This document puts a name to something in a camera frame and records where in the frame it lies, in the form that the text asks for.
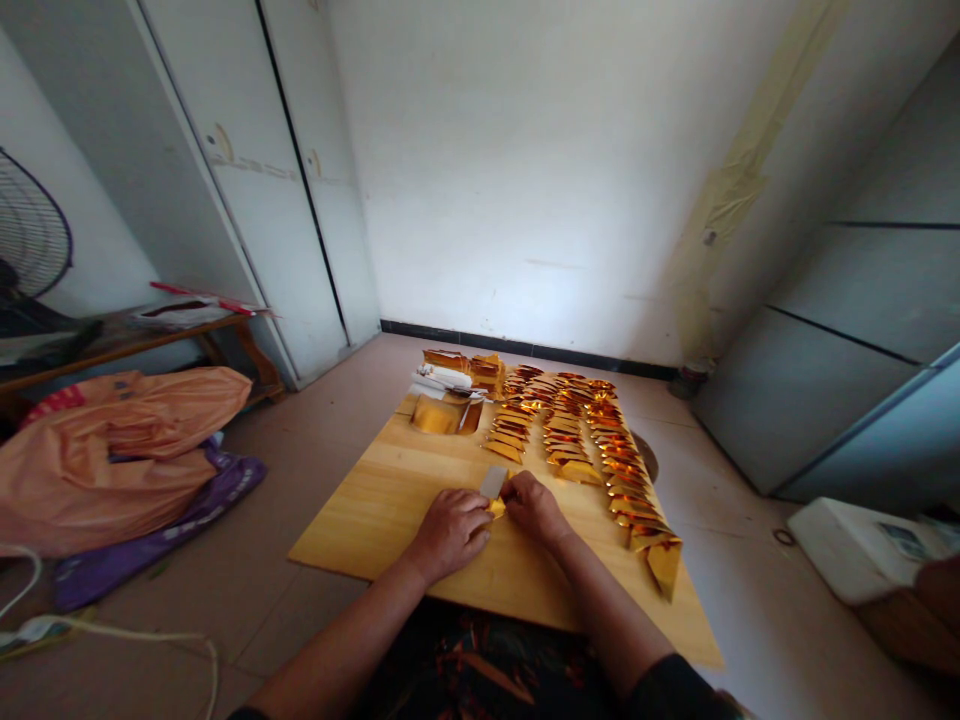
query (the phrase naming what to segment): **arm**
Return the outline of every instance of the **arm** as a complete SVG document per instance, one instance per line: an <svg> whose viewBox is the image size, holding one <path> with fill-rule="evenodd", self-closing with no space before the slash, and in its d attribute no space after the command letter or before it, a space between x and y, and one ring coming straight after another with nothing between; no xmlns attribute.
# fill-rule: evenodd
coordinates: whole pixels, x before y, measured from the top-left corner
<svg viewBox="0 0 960 720"><path fill-rule="evenodd" d="M676 652L643 609L573 531L556 498L529 472L503 487L507 513L557 561L577 599L587 632L618 697Z"/></svg>
<svg viewBox="0 0 960 720"><path fill-rule="evenodd" d="M465 567L493 515L471 490L444 490L416 538L361 597L258 690L247 706L271 720L346 717L410 613L435 582Z"/></svg>

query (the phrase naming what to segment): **wrinkled plastic bag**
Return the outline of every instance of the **wrinkled plastic bag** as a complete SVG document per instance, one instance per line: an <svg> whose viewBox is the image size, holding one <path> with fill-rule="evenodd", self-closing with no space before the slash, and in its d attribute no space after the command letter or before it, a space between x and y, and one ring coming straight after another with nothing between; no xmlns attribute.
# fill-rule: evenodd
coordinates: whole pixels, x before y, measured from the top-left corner
<svg viewBox="0 0 960 720"><path fill-rule="evenodd" d="M214 295L184 295L142 308L127 318L127 322L134 327L179 332L232 314L232 310L220 307L220 299Z"/></svg>
<svg viewBox="0 0 960 720"><path fill-rule="evenodd" d="M169 525L216 474L198 446L251 384L224 367L78 383L81 405L0 446L0 539L66 557Z"/></svg>
<svg viewBox="0 0 960 720"><path fill-rule="evenodd" d="M204 442L203 450L217 468L217 475L172 525L125 543L74 555L57 565L54 589L59 612L72 612L96 602L203 532L267 474L266 466L257 458L223 452L214 439Z"/></svg>

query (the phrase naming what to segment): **fan grille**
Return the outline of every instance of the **fan grille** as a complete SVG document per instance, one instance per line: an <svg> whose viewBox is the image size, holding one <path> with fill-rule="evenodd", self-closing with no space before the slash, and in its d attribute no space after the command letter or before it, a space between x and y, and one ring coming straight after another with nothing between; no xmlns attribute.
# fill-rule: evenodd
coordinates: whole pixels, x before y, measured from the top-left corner
<svg viewBox="0 0 960 720"><path fill-rule="evenodd" d="M0 148L0 290L13 285L19 295L42 295L67 271L72 249L56 202Z"/></svg>

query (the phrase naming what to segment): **black baseboard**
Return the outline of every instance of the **black baseboard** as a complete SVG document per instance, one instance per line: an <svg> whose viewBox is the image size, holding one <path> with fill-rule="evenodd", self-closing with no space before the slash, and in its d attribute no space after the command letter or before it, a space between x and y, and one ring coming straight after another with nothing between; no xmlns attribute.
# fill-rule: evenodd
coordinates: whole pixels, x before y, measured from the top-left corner
<svg viewBox="0 0 960 720"><path fill-rule="evenodd" d="M590 353L581 353L575 350L561 350L544 345L520 342L519 340L505 340L488 335L462 333L458 330L441 330L440 328L431 328L425 325L411 325L410 323L397 322L396 320L381 320L380 327L384 332L393 333L394 335L418 337L424 340L434 340L452 345L467 345L468 347L478 347L483 350L492 350L493 352L523 355L524 357L532 359L554 360L556 362L580 365L596 370L619 372L625 375L636 375L638 377L648 377L655 380L671 380L673 376L677 374L676 368L666 367L664 365L651 365L650 363L641 363L635 360L608 358L603 355L591 355Z"/></svg>

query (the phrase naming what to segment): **yellow tape on wall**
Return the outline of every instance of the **yellow tape on wall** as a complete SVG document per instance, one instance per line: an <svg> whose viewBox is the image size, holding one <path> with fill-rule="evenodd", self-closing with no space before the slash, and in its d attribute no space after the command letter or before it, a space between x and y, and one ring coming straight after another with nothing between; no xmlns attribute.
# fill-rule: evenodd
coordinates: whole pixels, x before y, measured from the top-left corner
<svg viewBox="0 0 960 720"><path fill-rule="evenodd" d="M763 163L849 7L850 0L801 0L723 167L704 183L666 272L685 360L716 354L708 283L763 191Z"/></svg>

